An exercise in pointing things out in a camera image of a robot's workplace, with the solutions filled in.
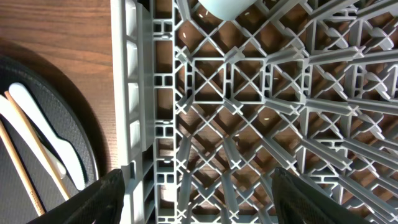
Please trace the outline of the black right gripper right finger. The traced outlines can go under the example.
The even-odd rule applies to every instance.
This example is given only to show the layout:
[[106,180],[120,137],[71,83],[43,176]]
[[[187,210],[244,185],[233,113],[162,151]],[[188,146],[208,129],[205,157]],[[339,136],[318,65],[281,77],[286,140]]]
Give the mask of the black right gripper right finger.
[[361,224],[368,221],[338,205],[283,167],[274,170],[272,196],[279,223]]

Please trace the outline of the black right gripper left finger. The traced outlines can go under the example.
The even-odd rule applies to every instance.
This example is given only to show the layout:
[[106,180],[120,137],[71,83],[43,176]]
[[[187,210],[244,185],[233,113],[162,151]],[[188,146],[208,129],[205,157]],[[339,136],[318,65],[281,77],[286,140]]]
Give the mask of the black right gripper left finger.
[[114,169],[29,224],[119,223],[124,193],[123,172]]

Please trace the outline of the light blue cup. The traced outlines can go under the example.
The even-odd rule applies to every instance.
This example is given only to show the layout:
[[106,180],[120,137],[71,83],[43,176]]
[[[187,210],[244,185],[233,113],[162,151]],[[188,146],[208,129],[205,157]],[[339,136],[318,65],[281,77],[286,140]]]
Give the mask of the light blue cup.
[[215,17],[231,21],[253,5],[256,0],[198,0],[198,2]]

